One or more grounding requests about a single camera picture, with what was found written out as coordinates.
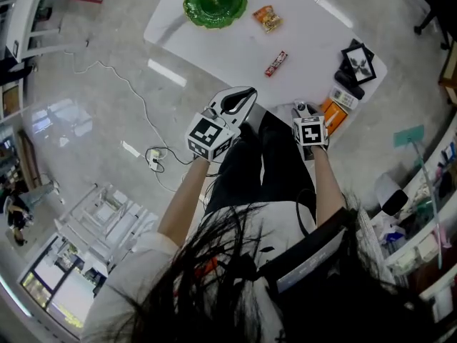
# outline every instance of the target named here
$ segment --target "glossy floor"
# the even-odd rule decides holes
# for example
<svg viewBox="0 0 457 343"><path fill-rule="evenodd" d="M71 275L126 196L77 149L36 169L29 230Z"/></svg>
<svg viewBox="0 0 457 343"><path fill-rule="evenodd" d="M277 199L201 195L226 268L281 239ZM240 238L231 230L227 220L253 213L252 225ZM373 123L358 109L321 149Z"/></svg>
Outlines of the glossy floor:
<svg viewBox="0 0 457 343"><path fill-rule="evenodd" d="M72 1L54 13L65 12L61 32L66 39L90 39L88 49L74 57L76 70L83 71L97 60L114 66L145 98L149 117L167 144L188 161L186 127L226 85L143 40L159 1L104 0L102 5ZM372 206L376 177L386 171L405 177L413 164L408 149L393 148L393 133L424 124L427 146L451 111L436 83L445 58L441 35L433 24L422 36L414 35L413 25L426 13L419 0L317 1L351 26L388 68L372 100L330 152L340 185ZM149 59L185 79L185 84L148 68ZM32 79L33 105L24 121L40 163L59 180L67 204L90 183L111 182L162 215L173 193L159 185L143 158L149 147L162 145L145 120L143 103L111 70L96 65L74 74L72 64L70 55L45 55ZM187 166L172 155L164 166L159 179L176 189Z"/></svg>

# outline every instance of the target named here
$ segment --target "green glass plate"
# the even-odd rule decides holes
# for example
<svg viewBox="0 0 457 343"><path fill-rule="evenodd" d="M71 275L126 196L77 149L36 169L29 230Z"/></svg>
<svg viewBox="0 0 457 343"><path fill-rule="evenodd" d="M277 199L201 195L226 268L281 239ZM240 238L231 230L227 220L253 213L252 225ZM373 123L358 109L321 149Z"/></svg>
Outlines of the green glass plate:
<svg viewBox="0 0 457 343"><path fill-rule="evenodd" d="M184 11L197 26L224 28L243 15L247 0L184 0Z"/></svg>

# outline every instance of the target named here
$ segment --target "black and white marker cube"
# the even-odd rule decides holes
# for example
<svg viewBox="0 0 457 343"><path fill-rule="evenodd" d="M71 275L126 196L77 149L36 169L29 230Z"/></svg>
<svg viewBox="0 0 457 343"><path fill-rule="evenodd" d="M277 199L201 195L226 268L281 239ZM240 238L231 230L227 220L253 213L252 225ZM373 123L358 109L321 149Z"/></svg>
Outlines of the black and white marker cube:
<svg viewBox="0 0 457 343"><path fill-rule="evenodd" d="M293 119L293 135L301 146L324 145L328 137L324 116Z"/></svg>
<svg viewBox="0 0 457 343"><path fill-rule="evenodd" d="M193 153L212 161L225 152L237 136L213 119L197 113L186 132L186 144Z"/></svg>

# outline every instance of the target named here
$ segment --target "candy bar wrapper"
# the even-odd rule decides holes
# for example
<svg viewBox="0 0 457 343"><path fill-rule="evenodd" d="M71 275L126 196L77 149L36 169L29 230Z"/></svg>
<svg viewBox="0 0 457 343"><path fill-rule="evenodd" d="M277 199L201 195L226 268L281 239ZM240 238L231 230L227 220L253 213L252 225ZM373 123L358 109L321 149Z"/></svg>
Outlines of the candy bar wrapper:
<svg viewBox="0 0 457 343"><path fill-rule="evenodd" d="M283 19L275 14L271 5L264 6L252 15L261 22L266 33L278 28L283 22Z"/></svg>
<svg viewBox="0 0 457 343"><path fill-rule="evenodd" d="M281 53L276 57L276 60L270 65L269 68L265 71L265 75L270 77L273 75L273 73L276 71L276 69L283 63L283 61L286 59L288 54L284 51L281 51Z"/></svg>

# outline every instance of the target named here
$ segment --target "office chair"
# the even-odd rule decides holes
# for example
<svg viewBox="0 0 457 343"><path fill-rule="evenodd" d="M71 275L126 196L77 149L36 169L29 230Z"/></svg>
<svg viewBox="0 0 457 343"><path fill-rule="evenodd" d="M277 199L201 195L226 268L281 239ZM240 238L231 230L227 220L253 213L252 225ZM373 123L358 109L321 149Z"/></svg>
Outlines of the office chair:
<svg viewBox="0 0 457 343"><path fill-rule="evenodd" d="M422 30L428 26L433 18L436 17L444 37L444 42L441 43L441 48L449 49L451 45L449 43L448 34L451 35L452 39L457 39L457 22L455 19L455 11L457 11L457 0L424 1L430 6L430 12L427 14L426 18L420 25L414 26L414 33L420 36Z"/></svg>

